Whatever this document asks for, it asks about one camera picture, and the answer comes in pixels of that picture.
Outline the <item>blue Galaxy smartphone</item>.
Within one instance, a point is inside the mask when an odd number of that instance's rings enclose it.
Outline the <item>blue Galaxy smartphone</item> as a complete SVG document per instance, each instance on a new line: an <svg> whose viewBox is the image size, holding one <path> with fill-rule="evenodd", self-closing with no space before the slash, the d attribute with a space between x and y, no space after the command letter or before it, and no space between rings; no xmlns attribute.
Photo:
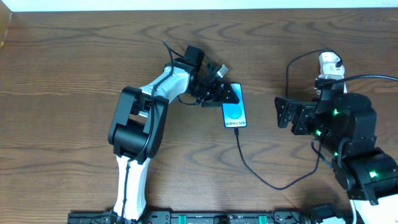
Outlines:
<svg viewBox="0 0 398 224"><path fill-rule="evenodd" d="M232 89L239 99L238 104L223 103L223 121L225 128L244 128L247 126L243 91L240 83L232 83Z"/></svg>

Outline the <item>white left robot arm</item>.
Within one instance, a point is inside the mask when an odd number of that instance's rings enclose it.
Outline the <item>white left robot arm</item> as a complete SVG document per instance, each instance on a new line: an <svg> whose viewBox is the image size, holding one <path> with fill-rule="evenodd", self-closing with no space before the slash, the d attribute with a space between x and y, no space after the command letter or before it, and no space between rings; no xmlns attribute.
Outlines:
<svg viewBox="0 0 398 224"><path fill-rule="evenodd" d="M140 88L126 86L120 96L108 134L119 169L118 197L111 223L138 223L146 209L146 180L150 160L160 148L169 104L183 93L202 107L239 103L224 79L226 65L213 65L202 49L189 45L171 58L162 74Z"/></svg>

